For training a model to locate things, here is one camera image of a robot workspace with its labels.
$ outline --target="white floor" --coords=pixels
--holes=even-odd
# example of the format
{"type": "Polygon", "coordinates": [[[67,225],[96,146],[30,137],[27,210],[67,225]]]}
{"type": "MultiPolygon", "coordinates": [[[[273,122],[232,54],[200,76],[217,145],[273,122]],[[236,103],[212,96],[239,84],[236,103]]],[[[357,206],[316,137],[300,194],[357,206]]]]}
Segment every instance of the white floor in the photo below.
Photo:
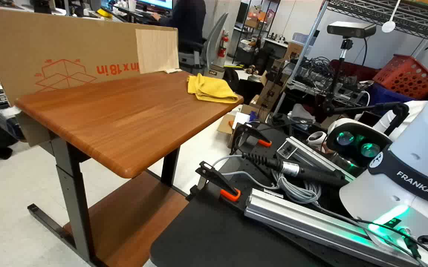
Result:
{"type": "MultiPolygon", "coordinates": [[[[199,161],[212,162],[229,152],[217,124],[218,121],[212,122],[181,146],[174,183],[186,192],[198,182],[195,168],[199,161]]],[[[27,210],[30,203],[37,203],[59,223],[68,220],[52,155],[40,146],[27,148],[18,143],[16,149],[9,160],[0,160],[0,265],[88,265],[27,210]]],[[[162,161],[150,168],[160,173],[162,161]]],[[[89,204],[126,180],[95,160],[85,161],[82,171],[89,204]]]]}

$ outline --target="black metal desk leg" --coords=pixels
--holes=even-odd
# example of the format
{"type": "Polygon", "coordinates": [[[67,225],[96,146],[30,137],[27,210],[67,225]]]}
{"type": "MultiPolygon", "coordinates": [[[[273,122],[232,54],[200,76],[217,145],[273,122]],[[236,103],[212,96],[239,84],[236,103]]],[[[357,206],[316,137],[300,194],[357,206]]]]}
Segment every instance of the black metal desk leg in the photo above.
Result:
{"type": "Polygon", "coordinates": [[[95,256],[89,210],[79,165],[80,152],[65,140],[56,137],[52,140],[52,154],[56,160],[56,171],[70,217],[71,235],[36,204],[28,206],[28,208],[44,226],[65,241],[91,265],[105,265],[95,256]]]}
{"type": "Polygon", "coordinates": [[[163,160],[163,170],[160,173],[160,180],[166,183],[168,186],[172,185],[175,165],[178,162],[180,148],[175,148],[172,152],[169,152],[163,160]]]}

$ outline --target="wooden tabletop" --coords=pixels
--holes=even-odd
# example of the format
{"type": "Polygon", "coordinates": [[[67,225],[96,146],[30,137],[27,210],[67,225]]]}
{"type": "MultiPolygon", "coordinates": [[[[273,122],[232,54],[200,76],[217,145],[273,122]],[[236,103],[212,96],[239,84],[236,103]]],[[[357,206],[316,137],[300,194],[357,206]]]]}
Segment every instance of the wooden tabletop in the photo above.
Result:
{"type": "Polygon", "coordinates": [[[119,176],[134,177],[235,106],[198,100],[186,91],[187,75],[154,72],[39,91],[16,105],[119,176]]]}

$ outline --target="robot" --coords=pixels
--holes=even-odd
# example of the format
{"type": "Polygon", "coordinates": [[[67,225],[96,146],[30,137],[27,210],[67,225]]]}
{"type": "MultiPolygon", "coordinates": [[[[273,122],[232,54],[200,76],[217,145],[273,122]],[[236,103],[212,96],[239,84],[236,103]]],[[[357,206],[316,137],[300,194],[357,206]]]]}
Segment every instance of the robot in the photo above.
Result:
{"type": "Polygon", "coordinates": [[[354,217],[391,225],[428,247],[428,103],[367,170],[342,186],[340,200],[354,217]]]}

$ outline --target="red crate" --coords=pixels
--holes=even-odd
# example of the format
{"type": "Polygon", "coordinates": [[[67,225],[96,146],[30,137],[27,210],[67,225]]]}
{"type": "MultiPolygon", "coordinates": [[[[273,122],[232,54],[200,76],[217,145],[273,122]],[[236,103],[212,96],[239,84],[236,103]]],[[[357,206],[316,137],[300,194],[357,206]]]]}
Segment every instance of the red crate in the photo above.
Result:
{"type": "Polygon", "coordinates": [[[373,79],[413,99],[428,96],[428,69],[412,56],[394,54],[373,79]]]}

